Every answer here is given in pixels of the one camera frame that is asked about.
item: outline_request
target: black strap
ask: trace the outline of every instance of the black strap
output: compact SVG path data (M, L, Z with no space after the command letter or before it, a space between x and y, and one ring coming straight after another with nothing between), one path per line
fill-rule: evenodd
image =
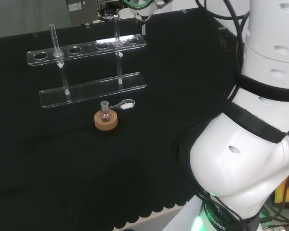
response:
M234 222L226 225L227 231L256 231L260 223L260 211L253 217L243 221Z
M263 120L254 116L248 110L236 105L233 102L225 102L223 113L245 130L266 141L279 143L286 136L285 132L282 132L267 124Z
M289 102L289 89L266 85L244 75L235 76L235 83L240 88L266 99Z

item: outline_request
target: yellow object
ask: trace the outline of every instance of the yellow object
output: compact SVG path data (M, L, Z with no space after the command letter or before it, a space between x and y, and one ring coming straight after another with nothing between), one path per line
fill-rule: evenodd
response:
M285 179L276 189L275 189L275 203L279 204L283 202L284 190L287 184L287 179ZM286 203L289 203L289 187L287 189Z

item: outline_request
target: test tube hole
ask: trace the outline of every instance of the test tube hole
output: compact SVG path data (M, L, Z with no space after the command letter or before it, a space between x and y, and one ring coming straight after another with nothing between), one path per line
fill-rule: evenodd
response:
M78 54L81 52L81 48L80 47L73 47L71 49L68 49L68 52L71 54Z
M96 48L99 50L103 50L109 47L109 44L107 42L103 42L103 43L98 43L96 45Z
M126 40L129 44L136 44L139 42L138 38L129 38Z
M42 60L42 59L46 59L48 56L48 54L46 52L41 52L38 54L35 54L33 57L37 60Z
M53 52L53 56L58 58L61 57L63 55L63 51L60 51L60 54L57 54L56 51Z

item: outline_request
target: green led light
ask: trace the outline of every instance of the green led light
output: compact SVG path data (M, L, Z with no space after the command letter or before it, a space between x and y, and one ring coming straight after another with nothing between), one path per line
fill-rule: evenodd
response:
M206 227L203 225L201 216L196 217L191 231L207 231Z

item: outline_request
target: equipment in background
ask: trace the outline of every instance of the equipment in background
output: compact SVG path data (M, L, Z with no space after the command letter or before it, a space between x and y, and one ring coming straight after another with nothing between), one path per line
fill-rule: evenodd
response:
M97 10L99 20L102 22L108 22L113 20L115 14L119 14L119 11L124 9L124 5L119 0L98 0Z
M145 24L157 9L162 9L173 0L120 0L135 15L138 23Z
M66 0L66 2L73 26L98 20L96 0Z
M287 192L286 192L286 203L285 206L289 207L289 183L287 186L287 181L288 181L289 177L287 179L285 179L275 190L275 200L274 203L276 206L281 205L281 203L283 202L283 197L284 197L284 191L285 191L285 187L287 188Z

